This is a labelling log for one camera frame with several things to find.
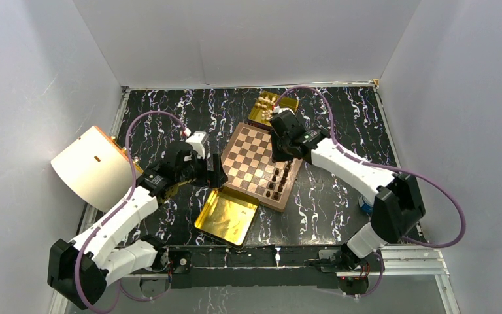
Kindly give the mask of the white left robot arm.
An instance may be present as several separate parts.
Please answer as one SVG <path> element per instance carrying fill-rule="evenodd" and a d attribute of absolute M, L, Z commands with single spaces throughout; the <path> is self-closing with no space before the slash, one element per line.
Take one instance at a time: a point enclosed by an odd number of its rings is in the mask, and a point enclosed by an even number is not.
<path fill-rule="evenodd" d="M 116 246 L 181 186 L 220 188 L 227 182 L 219 154 L 212 155 L 213 169 L 207 168 L 206 144 L 202 131 L 173 143 L 89 229 L 70 241 L 57 240 L 50 248 L 48 285 L 80 309 L 93 309 L 106 288 L 122 277 L 143 268 L 165 270 L 169 255 L 152 236 L 123 249 Z"/>

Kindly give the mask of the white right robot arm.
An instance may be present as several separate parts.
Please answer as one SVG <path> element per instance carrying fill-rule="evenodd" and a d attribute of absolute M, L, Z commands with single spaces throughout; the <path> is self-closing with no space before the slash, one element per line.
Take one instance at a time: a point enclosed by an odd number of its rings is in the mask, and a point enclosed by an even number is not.
<path fill-rule="evenodd" d="M 327 131 L 306 129 L 290 109 L 275 113 L 269 123 L 274 161 L 297 158 L 330 172 L 361 194 L 360 207 L 371 210 L 370 221 L 341 246 L 339 258 L 347 269 L 360 270 L 368 255 L 398 243 L 425 215 L 416 177 L 370 166 Z"/>

